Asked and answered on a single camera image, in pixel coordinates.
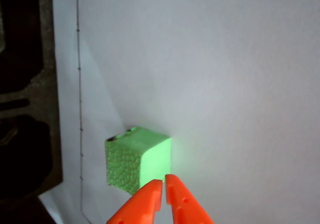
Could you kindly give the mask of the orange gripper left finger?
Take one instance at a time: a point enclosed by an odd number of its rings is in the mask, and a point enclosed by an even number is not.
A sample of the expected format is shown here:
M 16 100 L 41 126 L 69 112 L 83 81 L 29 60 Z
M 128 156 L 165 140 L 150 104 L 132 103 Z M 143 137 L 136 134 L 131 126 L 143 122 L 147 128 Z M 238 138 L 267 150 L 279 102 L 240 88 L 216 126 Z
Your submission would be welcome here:
M 153 224 L 162 202 L 162 180 L 152 180 L 140 188 L 107 224 Z

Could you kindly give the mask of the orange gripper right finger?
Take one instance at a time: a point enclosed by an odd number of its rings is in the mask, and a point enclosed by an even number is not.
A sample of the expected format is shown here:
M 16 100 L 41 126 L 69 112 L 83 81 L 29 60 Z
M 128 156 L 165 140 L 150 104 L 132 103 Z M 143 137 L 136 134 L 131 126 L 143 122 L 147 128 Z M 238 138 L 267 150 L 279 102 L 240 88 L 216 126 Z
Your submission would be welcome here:
M 165 176 L 166 202 L 174 224 L 214 224 L 185 184 L 174 174 Z

